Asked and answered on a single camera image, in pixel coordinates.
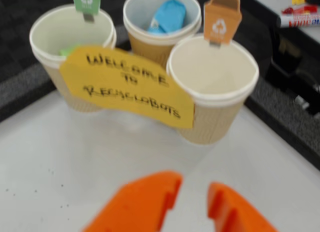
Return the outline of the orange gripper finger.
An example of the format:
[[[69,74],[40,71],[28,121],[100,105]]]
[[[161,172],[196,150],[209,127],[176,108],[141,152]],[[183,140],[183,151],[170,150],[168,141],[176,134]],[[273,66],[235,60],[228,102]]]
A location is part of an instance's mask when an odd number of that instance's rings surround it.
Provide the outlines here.
[[[276,228],[242,195],[218,182],[207,193],[207,216],[215,231],[277,231]]]
[[[160,231],[183,181],[161,171],[123,185],[84,231]]]

